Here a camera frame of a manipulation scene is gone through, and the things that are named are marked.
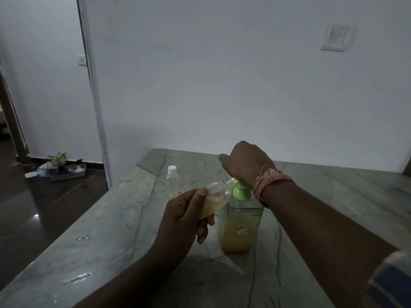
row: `white bottle cap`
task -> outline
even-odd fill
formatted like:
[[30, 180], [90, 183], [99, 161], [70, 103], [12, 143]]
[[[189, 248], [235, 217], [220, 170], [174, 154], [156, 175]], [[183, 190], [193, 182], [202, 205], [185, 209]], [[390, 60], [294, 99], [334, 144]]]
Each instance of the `white bottle cap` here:
[[174, 165], [170, 165], [168, 167], [168, 175], [176, 176], [177, 175], [177, 167], [175, 167]]

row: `sleeve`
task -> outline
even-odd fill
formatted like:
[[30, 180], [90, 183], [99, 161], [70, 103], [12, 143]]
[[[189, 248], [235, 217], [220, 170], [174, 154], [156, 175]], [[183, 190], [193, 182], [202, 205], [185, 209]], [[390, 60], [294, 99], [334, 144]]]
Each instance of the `sleeve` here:
[[411, 257], [403, 251], [388, 256], [368, 282], [366, 308], [411, 308]]

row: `person's right hand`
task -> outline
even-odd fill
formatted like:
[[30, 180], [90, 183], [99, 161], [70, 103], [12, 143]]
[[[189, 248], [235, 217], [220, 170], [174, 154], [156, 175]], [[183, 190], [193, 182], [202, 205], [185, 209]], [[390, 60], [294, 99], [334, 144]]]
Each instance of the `person's right hand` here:
[[245, 182], [251, 189], [254, 187], [257, 176], [269, 168], [274, 168], [274, 162], [258, 146], [241, 141], [234, 146], [230, 155], [218, 156], [223, 168], [230, 176]]

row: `dark floor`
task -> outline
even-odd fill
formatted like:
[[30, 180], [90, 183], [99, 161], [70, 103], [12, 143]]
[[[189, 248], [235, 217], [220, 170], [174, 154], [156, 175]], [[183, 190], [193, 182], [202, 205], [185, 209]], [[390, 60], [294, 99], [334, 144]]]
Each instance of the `dark floor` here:
[[11, 139], [0, 138], [0, 290], [108, 190], [103, 170], [66, 181], [25, 178], [38, 165], [14, 155]]

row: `marble countertop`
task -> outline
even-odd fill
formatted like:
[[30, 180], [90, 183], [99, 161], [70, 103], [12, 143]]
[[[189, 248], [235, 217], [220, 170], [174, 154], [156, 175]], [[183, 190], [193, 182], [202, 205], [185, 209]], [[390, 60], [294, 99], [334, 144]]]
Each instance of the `marble countertop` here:
[[[411, 252], [410, 178], [275, 163], [305, 190]], [[181, 191], [229, 178], [217, 155], [152, 150], [0, 293], [0, 306], [72, 307], [138, 260], [157, 234], [169, 165], [178, 168]], [[333, 307], [269, 210], [248, 254], [224, 255], [216, 227], [209, 231], [158, 291], [153, 307]]]

